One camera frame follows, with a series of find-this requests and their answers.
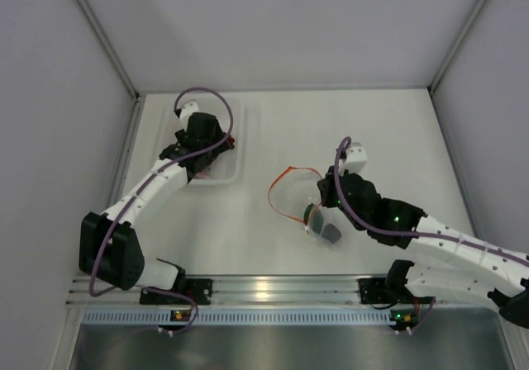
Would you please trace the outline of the purple fake eggplant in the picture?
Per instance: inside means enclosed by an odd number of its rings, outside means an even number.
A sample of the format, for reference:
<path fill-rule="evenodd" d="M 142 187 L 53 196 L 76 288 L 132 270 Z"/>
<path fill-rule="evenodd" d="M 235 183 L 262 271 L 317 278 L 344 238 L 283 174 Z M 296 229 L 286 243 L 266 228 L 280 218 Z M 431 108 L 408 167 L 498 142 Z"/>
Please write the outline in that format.
<path fill-rule="evenodd" d="M 199 172 L 195 175 L 195 179 L 200 179 L 200 180 L 208 180 L 212 177 L 211 173 L 209 170 L 205 170 L 205 171 L 202 171 L 202 172 Z"/>

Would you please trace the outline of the green fake avocado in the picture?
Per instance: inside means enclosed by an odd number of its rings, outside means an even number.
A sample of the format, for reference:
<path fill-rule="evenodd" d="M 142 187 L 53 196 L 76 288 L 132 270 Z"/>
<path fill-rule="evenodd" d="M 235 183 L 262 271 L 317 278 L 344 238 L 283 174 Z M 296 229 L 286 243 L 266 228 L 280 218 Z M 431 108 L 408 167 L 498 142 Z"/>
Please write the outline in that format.
<path fill-rule="evenodd" d="M 310 220 L 313 218 L 313 212 L 317 209 L 317 206 L 313 203 L 309 203 L 303 213 L 303 224 L 308 225 Z"/>

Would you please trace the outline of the clear zip top bag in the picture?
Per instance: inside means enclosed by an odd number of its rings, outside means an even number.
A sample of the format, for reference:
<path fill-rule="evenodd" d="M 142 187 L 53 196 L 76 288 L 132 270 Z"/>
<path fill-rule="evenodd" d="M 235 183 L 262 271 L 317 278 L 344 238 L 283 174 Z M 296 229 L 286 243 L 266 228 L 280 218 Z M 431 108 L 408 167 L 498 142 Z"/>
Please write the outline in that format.
<path fill-rule="evenodd" d="M 295 222 L 320 246 L 337 247 L 343 234 L 335 217 L 321 205 L 317 182 L 323 178 L 314 168 L 288 166 L 269 186 L 267 200 L 271 209 Z M 303 224 L 303 213 L 309 203 L 317 206 L 308 225 Z"/>

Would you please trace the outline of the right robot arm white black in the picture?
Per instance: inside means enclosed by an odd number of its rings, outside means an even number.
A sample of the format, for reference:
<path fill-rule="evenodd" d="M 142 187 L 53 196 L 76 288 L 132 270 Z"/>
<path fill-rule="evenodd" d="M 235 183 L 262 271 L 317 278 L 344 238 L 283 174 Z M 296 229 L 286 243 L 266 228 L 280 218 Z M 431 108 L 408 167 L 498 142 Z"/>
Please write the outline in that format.
<path fill-rule="evenodd" d="M 489 308 L 528 326 L 528 256 L 459 232 L 407 202 L 382 197 L 357 173 L 328 172 L 317 182 L 322 205 L 339 209 L 377 243 L 423 254 L 442 268 L 396 259 L 385 289 L 395 301 L 446 297 Z"/>

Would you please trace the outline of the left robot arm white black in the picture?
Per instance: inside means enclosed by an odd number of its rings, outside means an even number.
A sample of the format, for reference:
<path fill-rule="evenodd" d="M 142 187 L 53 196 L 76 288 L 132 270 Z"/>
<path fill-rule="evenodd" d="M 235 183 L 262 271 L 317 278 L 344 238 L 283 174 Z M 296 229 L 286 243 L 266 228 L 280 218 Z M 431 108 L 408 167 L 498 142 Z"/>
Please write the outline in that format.
<path fill-rule="evenodd" d="M 185 121 L 187 127 L 175 133 L 176 142 L 162 150 L 141 181 L 103 213 L 88 213 L 80 228 L 80 271 L 123 291 L 158 288 L 173 304 L 186 296 L 185 271 L 162 259 L 148 259 L 136 230 L 220 154 L 234 149 L 234 140 L 214 115 L 196 111 Z"/>

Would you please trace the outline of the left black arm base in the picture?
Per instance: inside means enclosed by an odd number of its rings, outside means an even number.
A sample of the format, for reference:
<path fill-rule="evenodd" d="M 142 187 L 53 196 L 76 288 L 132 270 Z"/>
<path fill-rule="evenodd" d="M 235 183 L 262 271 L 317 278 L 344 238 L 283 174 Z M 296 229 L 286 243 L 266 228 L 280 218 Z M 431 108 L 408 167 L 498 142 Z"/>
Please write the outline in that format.
<path fill-rule="evenodd" d="M 179 294 L 194 300 L 199 306 L 208 306 L 212 299 L 213 280 L 210 278 L 191 277 L 186 280 L 183 290 Z M 185 305 L 183 299 L 166 296 L 159 293 L 142 290 L 140 304 L 146 306 Z"/>

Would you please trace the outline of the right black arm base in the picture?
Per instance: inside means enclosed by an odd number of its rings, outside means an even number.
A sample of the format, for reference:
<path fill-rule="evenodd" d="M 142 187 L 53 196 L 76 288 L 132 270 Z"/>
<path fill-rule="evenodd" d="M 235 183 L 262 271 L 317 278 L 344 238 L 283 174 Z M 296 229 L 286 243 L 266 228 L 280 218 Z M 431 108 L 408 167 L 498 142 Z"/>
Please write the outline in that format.
<path fill-rule="evenodd" d="M 360 302 L 375 308 L 388 309 L 398 301 L 388 292 L 384 277 L 367 277 L 358 280 Z"/>

